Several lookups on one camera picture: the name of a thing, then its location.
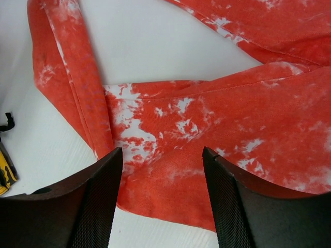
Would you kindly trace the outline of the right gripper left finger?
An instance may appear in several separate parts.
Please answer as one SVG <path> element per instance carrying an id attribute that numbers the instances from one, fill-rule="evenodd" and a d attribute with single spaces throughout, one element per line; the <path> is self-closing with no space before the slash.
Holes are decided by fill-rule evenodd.
<path id="1" fill-rule="evenodd" d="M 115 148 L 32 194 L 1 198 L 1 247 L 108 247 L 122 169 Z"/>

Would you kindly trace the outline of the orange white tie-dye trousers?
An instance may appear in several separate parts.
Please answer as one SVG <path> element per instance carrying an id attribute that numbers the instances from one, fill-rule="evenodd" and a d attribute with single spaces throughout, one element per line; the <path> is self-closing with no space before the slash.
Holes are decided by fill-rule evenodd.
<path id="1" fill-rule="evenodd" d="M 102 158 L 122 210 L 215 230 L 209 147 L 280 186 L 330 191 L 330 1 L 174 1 L 261 65 L 212 81 L 102 86 L 77 1 L 28 1 L 37 88 Z"/>

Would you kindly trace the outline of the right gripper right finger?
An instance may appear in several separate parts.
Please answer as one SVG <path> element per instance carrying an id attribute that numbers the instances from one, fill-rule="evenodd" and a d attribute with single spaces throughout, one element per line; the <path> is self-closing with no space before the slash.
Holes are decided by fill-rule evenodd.
<path id="1" fill-rule="evenodd" d="M 220 247 L 330 247 L 330 194 L 281 187 L 202 153 Z"/>

